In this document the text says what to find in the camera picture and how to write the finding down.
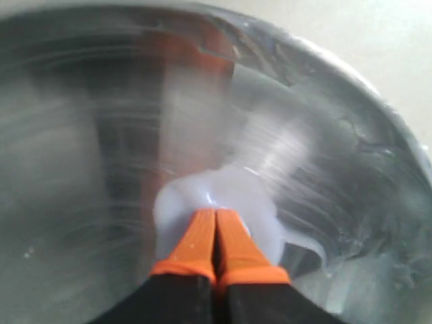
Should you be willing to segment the left gripper orange-tipped right finger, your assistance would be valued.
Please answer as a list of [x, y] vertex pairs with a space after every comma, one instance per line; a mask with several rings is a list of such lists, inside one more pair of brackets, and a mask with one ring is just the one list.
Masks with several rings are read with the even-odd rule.
[[216, 211], [221, 323], [339, 323], [304, 297], [288, 272], [272, 265], [247, 234], [237, 212]]

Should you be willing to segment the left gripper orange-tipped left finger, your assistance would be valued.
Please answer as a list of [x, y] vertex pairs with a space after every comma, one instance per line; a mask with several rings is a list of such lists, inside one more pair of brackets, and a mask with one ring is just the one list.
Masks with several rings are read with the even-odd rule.
[[216, 213], [200, 209], [171, 254], [156, 262], [150, 277], [92, 323], [212, 323], [212, 264]]

